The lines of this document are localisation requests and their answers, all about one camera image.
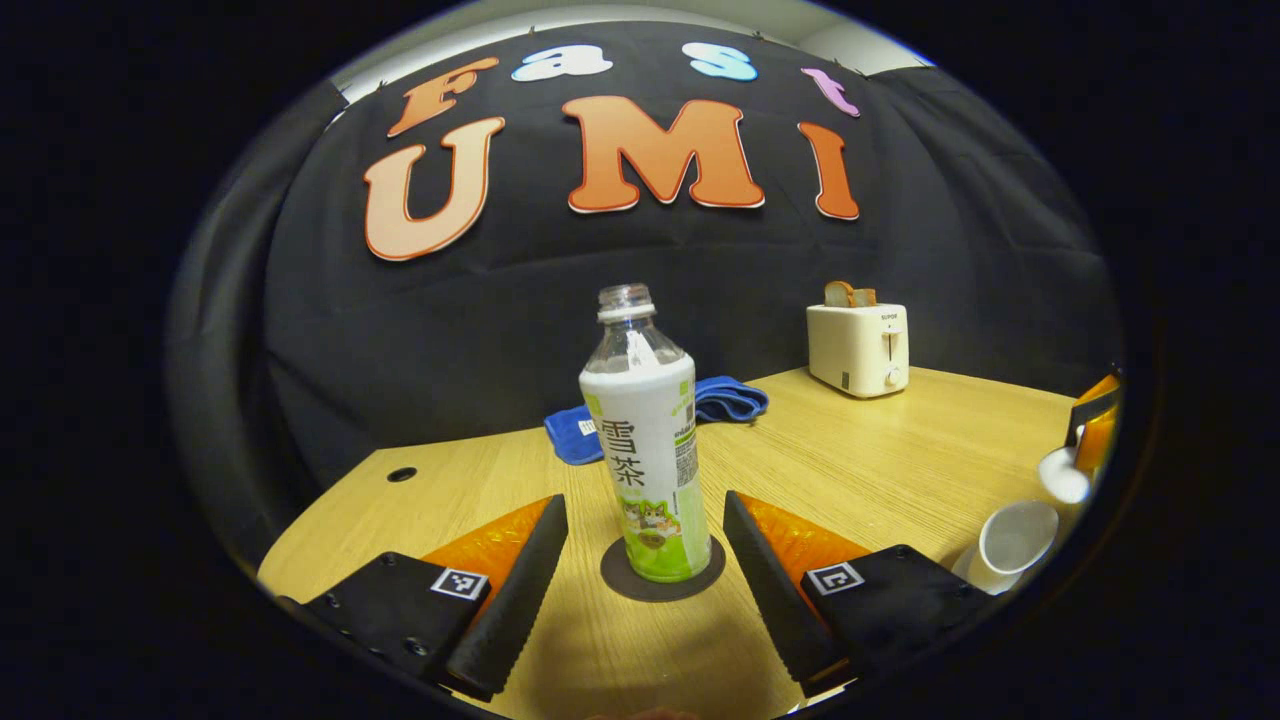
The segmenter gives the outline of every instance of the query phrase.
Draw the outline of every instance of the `brown coaster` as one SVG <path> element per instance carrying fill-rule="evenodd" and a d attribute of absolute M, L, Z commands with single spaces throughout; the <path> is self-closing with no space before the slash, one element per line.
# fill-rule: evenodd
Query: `brown coaster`
<path fill-rule="evenodd" d="M 627 561 L 626 541 L 622 538 L 611 544 L 609 550 L 604 551 L 604 557 L 600 559 L 600 575 L 604 577 L 604 584 L 622 597 L 641 602 L 671 602 L 698 594 L 709 588 L 723 571 L 724 546 L 714 537 L 712 537 L 712 560 L 707 564 L 707 569 L 678 583 L 654 583 L 636 575 L 636 571 L 631 569 L 631 562 Z"/>

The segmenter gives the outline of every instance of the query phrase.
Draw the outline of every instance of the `blue letter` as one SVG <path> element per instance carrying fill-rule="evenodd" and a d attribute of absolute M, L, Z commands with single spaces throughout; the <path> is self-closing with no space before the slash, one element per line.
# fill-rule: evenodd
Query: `blue letter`
<path fill-rule="evenodd" d="M 534 53 L 511 73 L 511 79 L 532 82 L 559 76 L 594 76 L 613 67 L 595 45 L 566 45 Z"/>
<path fill-rule="evenodd" d="M 751 59 L 741 50 L 708 42 L 689 42 L 681 47 L 681 51 L 694 58 L 694 61 L 689 64 L 704 76 L 748 82 L 759 74 L 751 67 Z"/>

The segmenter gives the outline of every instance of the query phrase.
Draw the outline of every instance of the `blue cloth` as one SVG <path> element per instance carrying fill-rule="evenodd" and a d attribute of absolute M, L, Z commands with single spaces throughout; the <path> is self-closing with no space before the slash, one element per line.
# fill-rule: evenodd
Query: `blue cloth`
<path fill-rule="evenodd" d="M 745 423 L 768 409 L 769 396 L 728 375 L 718 375 L 694 383 L 694 406 L 699 420 Z M 552 438 L 556 455 L 570 465 L 586 465 L 604 457 L 600 436 L 591 425 L 586 405 L 549 415 L 543 427 Z"/>

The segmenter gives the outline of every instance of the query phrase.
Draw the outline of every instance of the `table hole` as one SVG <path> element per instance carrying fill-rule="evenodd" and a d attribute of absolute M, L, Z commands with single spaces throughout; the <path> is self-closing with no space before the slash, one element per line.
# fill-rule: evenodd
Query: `table hole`
<path fill-rule="evenodd" d="M 401 468 L 399 470 L 392 470 L 387 474 L 387 482 L 389 483 L 403 483 L 404 480 L 412 478 L 417 474 L 417 468 Z"/>
<path fill-rule="evenodd" d="M 404 652 L 425 657 L 426 646 L 424 646 L 417 638 L 404 638 Z"/>

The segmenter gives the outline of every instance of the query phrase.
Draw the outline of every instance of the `white wall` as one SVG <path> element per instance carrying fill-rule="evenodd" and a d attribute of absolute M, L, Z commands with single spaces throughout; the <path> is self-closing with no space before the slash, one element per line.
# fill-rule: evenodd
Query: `white wall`
<path fill-rule="evenodd" d="M 349 102 L 355 102 L 376 90 L 379 82 L 392 82 L 417 70 L 419 68 L 452 58 L 460 53 L 466 53 L 467 50 L 472 50 L 490 42 L 527 33 L 530 26 L 549 29 L 553 27 L 605 20 L 666 20 L 714 27 L 727 29 L 730 32 L 740 32 L 742 35 L 751 35 L 754 32 L 754 28 L 727 20 L 708 18 L 705 15 L 698 15 L 681 10 L 669 10 L 666 8 L 648 8 L 643 5 L 577 5 L 571 8 L 549 8 L 545 10 L 507 15 L 504 18 L 483 22 L 465 29 L 458 29 L 444 37 L 429 40 L 399 55 L 375 64 L 374 67 L 358 69 L 356 72 L 339 72 L 334 76 L 333 83 L 342 90 L 343 96 L 347 97 Z M 780 38 L 772 37 L 769 33 L 763 35 L 774 42 L 788 45 Z"/>
<path fill-rule="evenodd" d="M 840 60 L 841 65 L 868 76 L 933 64 L 896 40 L 852 20 L 818 31 L 796 45 L 810 55 Z"/>
<path fill-rule="evenodd" d="M 481 0 L 431 18 L 366 53 L 333 76 L 333 83 L 349 102 L 369 95 L 379 83 L 399 79 L 420 68 L 475 47 L 516 37 L 529 28 L 549 29 L 593 22 L 664 20 L 714 27 L 765 38 L 804 50 L 846 68 L 873 74 L 895 68 L 929 64 L 910 49 L 859 24 L 803 0 L 672 0 L 709 14 L 649 5 L 575 4 L 572 1 L 529 12 L 550 0 Z"/>

